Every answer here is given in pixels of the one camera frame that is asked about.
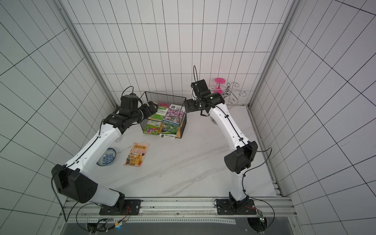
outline black grout line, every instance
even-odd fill
[[[75,24],[216,24],[216,23],[75,23]],[[217,23],[217,24],[283,24],[283,23]]]
[[[170,54],[168,53],[168,40],[167,40],[166,20],[165,20],[165,17],[164,17],[163,1],[162,1],[162,12],[163,12],[163,24],[165,26],[165,34],[166,34],[166,47],[167,47],[167,55],[168,55],[168,66],[170,68],[170,74],[171,74],[171,63],[170,63]]]
[[[338,0],[334,0],[334,1],[336,1],[336,2],[340,2],[340,3],[345,4],[345,5],[348,5],[348,6],[351,6],[351,5],[349,5],[349,4],[346,4],[346,3],[341,2],[341,1],[338,1]],[[374,13],[370,13],[370,12],[365,11],[365,10],[362,10],[362,9],[360,9],[360,8],[356,8],[356,9],[358,9],[358,10],[360,10],[360,11],[367,12],[367,13],[372,14],[372,15],[376,15],[376,14],[374,14]]]

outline white marble surface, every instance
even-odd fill
[[[249,140],[256,140],[246,108],[232,106],[229,111]],[[144,163],[141,167],[124,166],[134,142],[150,144]],[[111,165],[96,165],[89,176],[102,186],[126,197],[229,196],[231,172],[223,160],[230,153],[228,144],[219,127],[199,112],[188,113],[182,139],[146,135],[135,125],[126,130],[118,144],[128,148],[118,153]],[[261,153],[257,153],[251,167],[263,161]],[[276,196],[266,165],[249,171],[244,187],[250,196]]]

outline wire mesh basket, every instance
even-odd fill
[[[169,104],[169,105],[175,104],[175,105],[183,106],[186,98],[182,96],[173,96],[173,95],[166,95],[166,94],[145,91],[141,96],[141,100],[144,103],[152,101],[155,104],[159,104],[160,102],[162,102],[162,103]],[[140,123],[142,130],[146,127],[147,122],[148,122],[148,119],[145,119],[144,121]],[[186,123],[187,123],[187,116],[186,116],[186,112],[184,112],[183,117],[179,122],[179,128],[176,134],[176,138],[181,138],[183,136]]]

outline metal frame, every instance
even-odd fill
[[[269,70],[271,68],[271,64],[272,64],[273,60],[276,58],[277,52],[280,49],[280,47],[281,47],[281,45],[283,43],[283,40],[286,37],[288,29],[290,28],[290,25],[291,25],[291,23],[293,21],[295,13],[299,9],[299,6],[300,6],[301,2],[302,2],[302,0],[294,0],[294,2],[291,4],[291,7],[290,7],[290,9],[288,11],[286,19],[283,22],[283,27],[282,27],[281,31],[279,32],[278,38],[277,38],[277,40],[276,40],[276,42],[275,42],[275,44],[273,46],[273,49],[271,50],[270,57],[269,57],[269,59],[268,59],[268,61],[266,63],[266,66],[262,70],[261,77],[260,77],[259,81],[257,82],[255,92],[252,94],[251,100],[248,103],[248,107],[251,107],[253,105],[253,103],[255,101],[255,98],[256,98],[257,94],[259,93],[259,91],[260,91],[261,84],[265,80],[265,77],[266,77],[266,75],[268,74],[268,72],[269,72]]]
[[[63,20],[64,20],[64,22],[67,26],[67,29],[71,33],[74,41],[77,43],[81,53],[83,54],[84,58],[88,62],[91,70],[94,72],[94,75],[96,76],[97,80],[99,81],[102,89],[106,93],[106,95],[107,95],[107,97],[110,101],[110,104],[112,105],[112,109],[115,109],[116,106],[117,106],[116,102],[115,102],[114,98],[112,97],[110,90],[108,89],[108,87],[107,87],[103,77],[101,76],[97,66],[95,65],[91,55],[89,54],[88,49],[86,48],[85,44],[83,43],[82,38],[78,34],[76,27],[73,24],[73,21],[71,20],[70,16],[67,13],[67,10],[65,9],[65,6],[61,3],[61,0],[53,0],[53,1],[55,2],[55,6],[57,7],[58,11],[60,12],[60,15],[63,18]]]

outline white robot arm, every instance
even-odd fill
[[[184,103],[186,112],[203,111],[215,120],[223,132],[232,153],[224,161],[232,177],[229,193],[230,204],[236,211],[247,204],[248,197],[243,191],[243,173],[250,167],[257,150],[256,142],[250,142],[232,119],[227,106],[219,93],[211,93],[205,80],[191,84],[197,99]],[[94,165],[108,147],[119,138],[133,123],[140,123],[156,113],[156,105],[149,102],[137,108],[141,101],[135,94],[121,97],[119,114],[110,114],[97,134],[83,147],[77,155],[64,166],[56,165],[52,169],[53,180],[59,193],[81,203],[94,202],[107,207],[112,214],[122,214],[127,208],[124,194],[102,187],[88,178]]]

